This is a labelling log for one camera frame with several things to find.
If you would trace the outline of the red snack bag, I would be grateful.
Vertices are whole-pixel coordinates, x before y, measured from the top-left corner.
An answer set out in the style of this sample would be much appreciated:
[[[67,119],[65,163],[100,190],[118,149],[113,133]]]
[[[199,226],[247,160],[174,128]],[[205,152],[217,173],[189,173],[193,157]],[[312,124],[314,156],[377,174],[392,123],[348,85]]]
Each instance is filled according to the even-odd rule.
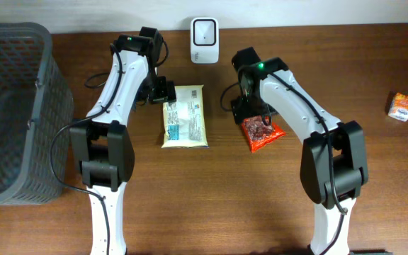
[[[260,115],[243,120],[241,127],[252,153],[286,135],[275,123],[265,125]]]

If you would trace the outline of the yellow wet wipes pack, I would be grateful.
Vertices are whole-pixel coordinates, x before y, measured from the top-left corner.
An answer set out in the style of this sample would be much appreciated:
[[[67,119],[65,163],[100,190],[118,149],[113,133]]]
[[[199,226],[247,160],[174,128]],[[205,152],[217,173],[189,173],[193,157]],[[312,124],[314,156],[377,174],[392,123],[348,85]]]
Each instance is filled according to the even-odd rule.
[[[203,85],[176,86],[176,102],[163,103],[162,148],[208,147],[203,107]]]

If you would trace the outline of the orange tissue pack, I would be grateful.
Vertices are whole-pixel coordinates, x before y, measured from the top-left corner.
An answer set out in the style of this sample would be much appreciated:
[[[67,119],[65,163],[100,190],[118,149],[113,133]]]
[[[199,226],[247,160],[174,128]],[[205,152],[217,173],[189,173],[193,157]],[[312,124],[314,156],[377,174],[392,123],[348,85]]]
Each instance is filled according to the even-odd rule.
[[[402,122],[408,121],[408,96],[396,93],[390,104],[388,116]]]

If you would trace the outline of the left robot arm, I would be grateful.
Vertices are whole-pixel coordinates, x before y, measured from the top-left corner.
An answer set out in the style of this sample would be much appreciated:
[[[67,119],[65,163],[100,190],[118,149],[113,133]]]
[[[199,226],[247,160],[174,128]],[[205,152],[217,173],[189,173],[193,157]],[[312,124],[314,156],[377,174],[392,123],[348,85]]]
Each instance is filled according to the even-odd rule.
[[[135,152],[128,134],[130,112],[137,103],[174,103],[173,82],[157,74],[168,46],[156,28],[120,35],[110,46],[111,70],[101,95],[83,120],[69,127],[74,165],[89,195],[92,254],[126,254],[123,196]]]

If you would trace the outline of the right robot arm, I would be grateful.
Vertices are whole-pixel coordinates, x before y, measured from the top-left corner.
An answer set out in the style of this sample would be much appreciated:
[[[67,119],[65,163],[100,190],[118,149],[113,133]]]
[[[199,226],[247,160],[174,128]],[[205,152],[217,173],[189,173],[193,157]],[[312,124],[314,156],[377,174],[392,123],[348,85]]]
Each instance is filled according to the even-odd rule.
[[[362,127],[344,123],[321,107],[279,57],[262,60],[252,47],[232,58],[240,96],[231,102],[234,121],[259,117],[265,125],[279,114],[302,144],[300,181],[314,203],[311,254],[350,254],[350,216],[368,182]]]

